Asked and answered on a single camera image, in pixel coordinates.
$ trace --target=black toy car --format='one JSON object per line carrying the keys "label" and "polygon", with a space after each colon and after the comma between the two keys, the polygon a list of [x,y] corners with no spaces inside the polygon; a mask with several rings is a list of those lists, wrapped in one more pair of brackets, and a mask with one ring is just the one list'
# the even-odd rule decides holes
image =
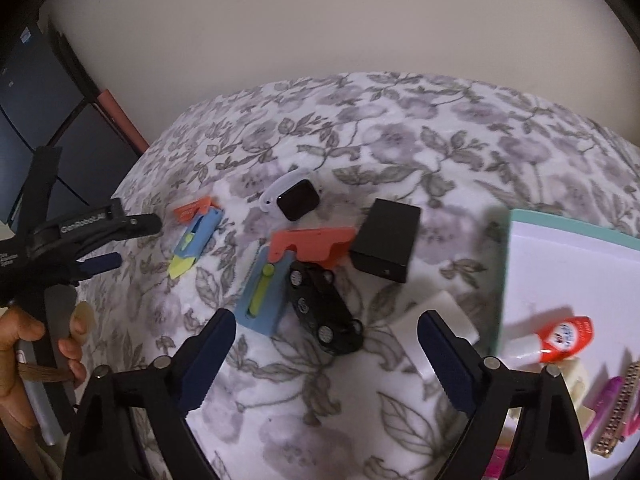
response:
{"label": "black toy car", "polygon": [[318,264],[293,262],[287,299],[322,350],[332,355],[350,354],[362,347],[364,330],[338,294],[334,279],[330,270]]}

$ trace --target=box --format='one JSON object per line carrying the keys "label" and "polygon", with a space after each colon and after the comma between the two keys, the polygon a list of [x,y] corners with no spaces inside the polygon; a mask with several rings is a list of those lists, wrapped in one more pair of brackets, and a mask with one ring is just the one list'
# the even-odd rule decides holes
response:
{"label": "box", "polygon": [[353,266],[406,283],[419,224],[419,207],[377,198],[351,244],[349,255]]}

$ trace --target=white bottle cap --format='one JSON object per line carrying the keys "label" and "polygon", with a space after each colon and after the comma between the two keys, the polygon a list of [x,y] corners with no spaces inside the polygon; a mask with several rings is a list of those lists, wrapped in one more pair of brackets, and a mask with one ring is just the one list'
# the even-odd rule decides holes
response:
{"label": "white bottle cap", "polygon": [[511,339],[502,345],[499,352],[500,360],[509,368],[522,368],[540,362],[542,345],[536,334],[529,334],[517,339]]}

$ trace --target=glue bottle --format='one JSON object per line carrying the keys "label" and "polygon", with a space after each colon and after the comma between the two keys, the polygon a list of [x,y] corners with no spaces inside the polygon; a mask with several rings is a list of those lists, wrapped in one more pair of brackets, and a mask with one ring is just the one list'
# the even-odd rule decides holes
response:
{"label": "glue bottle", "polygon": [[509,368],[552,363],[577,354],[592,339],[593,325],[589,317],[568,317],[536,333],[507,341],[502,346],[500,359]]}

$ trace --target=white sticker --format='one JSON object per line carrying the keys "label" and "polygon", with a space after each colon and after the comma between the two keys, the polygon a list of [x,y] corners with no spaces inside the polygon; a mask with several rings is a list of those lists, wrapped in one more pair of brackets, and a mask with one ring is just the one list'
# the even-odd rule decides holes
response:
{"label": "white sticker", "polygon": [[20,35],[20,40],[23,44],[27,43],[31,39],[31,33],[29,32],[29,27],[25,27],[22,34]]}

